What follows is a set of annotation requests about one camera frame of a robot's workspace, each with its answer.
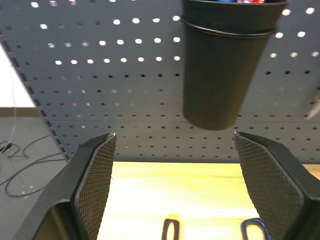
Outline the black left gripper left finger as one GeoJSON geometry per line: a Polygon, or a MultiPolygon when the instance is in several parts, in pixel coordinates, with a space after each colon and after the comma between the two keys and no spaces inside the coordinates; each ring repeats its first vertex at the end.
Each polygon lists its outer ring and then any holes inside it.
{"type": "Polygon", "coordinates": [[[47,184],[12,240],[97,240],[112,178],[117,137],[81,144],[47,184]]]}

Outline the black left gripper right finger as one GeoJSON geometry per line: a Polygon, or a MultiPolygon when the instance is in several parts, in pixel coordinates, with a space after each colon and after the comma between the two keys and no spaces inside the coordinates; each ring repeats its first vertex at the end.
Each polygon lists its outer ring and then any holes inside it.
{"type": "Polygon", "coordinates": [[[248,195],[272,240],[320,240],[320,180],[283,144],[245,132],[233,142],[248,195]]]}

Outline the grey pegboard panel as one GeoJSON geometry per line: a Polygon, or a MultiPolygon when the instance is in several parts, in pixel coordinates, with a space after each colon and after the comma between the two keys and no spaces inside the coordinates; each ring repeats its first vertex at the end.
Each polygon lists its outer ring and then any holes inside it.
{"type": "Polygon", "coordinates": [[[118,161],[236,162],[234,132],[320,163],[320,0],[287,0],[234,124],[183,114],[183,0],[0,0],[0,45],[66,158],[115,132],[118,161]]]}

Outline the black pen holder cup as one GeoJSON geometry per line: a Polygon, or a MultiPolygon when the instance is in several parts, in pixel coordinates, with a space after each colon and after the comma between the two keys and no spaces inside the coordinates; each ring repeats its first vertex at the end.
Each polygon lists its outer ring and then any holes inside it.
{"type": "Polygon", "coordinates": [[[190,124],[209,131],[234,124],[286,5],[182,0],[183,115],[190,124]]]}

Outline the pens in cup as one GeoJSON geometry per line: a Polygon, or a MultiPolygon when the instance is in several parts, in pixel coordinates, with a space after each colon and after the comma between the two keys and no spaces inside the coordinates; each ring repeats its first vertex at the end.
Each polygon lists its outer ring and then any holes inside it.
{"type": "Polygon", "coordinates": [[[219,3],[264,4],[267,0],[213,0],[219,3]]]}

